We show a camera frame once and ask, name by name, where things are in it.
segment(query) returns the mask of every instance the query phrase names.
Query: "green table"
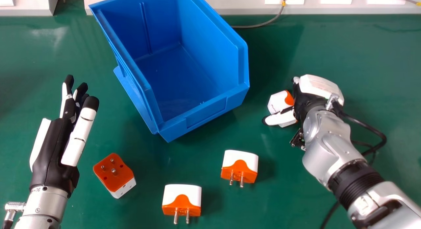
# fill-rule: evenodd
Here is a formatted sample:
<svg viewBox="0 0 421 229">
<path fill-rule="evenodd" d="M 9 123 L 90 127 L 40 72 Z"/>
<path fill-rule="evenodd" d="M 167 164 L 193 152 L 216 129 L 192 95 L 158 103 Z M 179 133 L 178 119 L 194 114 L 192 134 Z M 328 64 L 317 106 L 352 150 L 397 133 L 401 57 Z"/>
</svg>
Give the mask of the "green table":
<svg viewBox="0 0 421 229">
<path fill-rule="evenodd" d="M 61 83 L 87 82 L 100 108 L 79 162 L 78 188 L 63 228 L 282 228 L 315 229 L 335 202 L 302 166 L 303 152 L 289 146 L 297 126 L 267 127 L 261 118 L 270 94 L 290 88 L 306 73 L 336 82 L 345 110 L 388 136 L 374 163 L 421 204 L 421 16 L 286 15 L 275 24 L 238 30 L 249 46 L 251 88 L 244 104 L 171 143 L 152 135 L 113 74 L 113 53 L 81 0 L 59 5 L 44 18 L 0 18 L 0 203 L 25 201 L 31 178 L 29 156 L 41 119 L 57 118 Z M 254 24 L 269 16 L 226 17 Z M 352 126 L 352 138 L 376 143 Z M 259 155 L 254 185 L 220 178 L 226 149 Z M 137 186 L 114 199 L 92 166 L 118 153 L 132 168 Z M 203 188 L 202 216 L 190 225 L 161 210 L 164 185 Z M 339 209 L 328 228 L 353 228 Z"/>
</svg>

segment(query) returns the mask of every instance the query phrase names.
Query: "blue storage bin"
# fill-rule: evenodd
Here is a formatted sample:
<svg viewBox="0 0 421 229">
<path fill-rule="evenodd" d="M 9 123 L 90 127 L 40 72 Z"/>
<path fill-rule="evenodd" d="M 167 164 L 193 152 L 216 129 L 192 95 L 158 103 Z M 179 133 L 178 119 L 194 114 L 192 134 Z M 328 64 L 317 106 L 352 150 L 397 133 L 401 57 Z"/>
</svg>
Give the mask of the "blue storage bin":
<svg viewBox="0 0 421 229">
<path fill-rule="evenodd" d="M 243 102 L 247 44 L 204 0 L 105 0 L 90 9 L 153 134 L 170 142 Z"/>
</svg>

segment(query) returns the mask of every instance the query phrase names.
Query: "robotic hand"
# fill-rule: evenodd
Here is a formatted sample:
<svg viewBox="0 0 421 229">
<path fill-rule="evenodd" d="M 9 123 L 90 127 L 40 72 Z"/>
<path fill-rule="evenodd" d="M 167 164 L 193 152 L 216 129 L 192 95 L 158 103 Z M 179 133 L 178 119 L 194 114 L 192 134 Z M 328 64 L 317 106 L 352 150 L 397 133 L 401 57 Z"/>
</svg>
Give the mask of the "robotic hand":
<svg viewBox="0 0 421 229">
<path fill-rule="evenodd" d="M 82 83 L 72 94 L 74 79 L 68 75 L 62 86 L 60 118 L 44 118 L 30 156 L 32 180 L 26 203 L 8 202 L 3 229 L 59 229 L 70 198 L 78 185 L 77 164 L 99 107 Z"/>
<path fill-rule="evenodd" d="M 342 118 L 372 130 L 385 144 L 385 136 L 373 127 L 342 111 L 343 95 L 331 81 L 314 75 L 293 78 L 293 95 L 282 91 L 271 96 L 271 115 L 262 122 L 269 126 L 301 128 L 290 144 L 305 151 L 304 167 L 348 211 L 358 229 L 419 229 L 421 208 L 394 183 L 385 181 L 353 146 L 351 128 Z"/>
</svg>

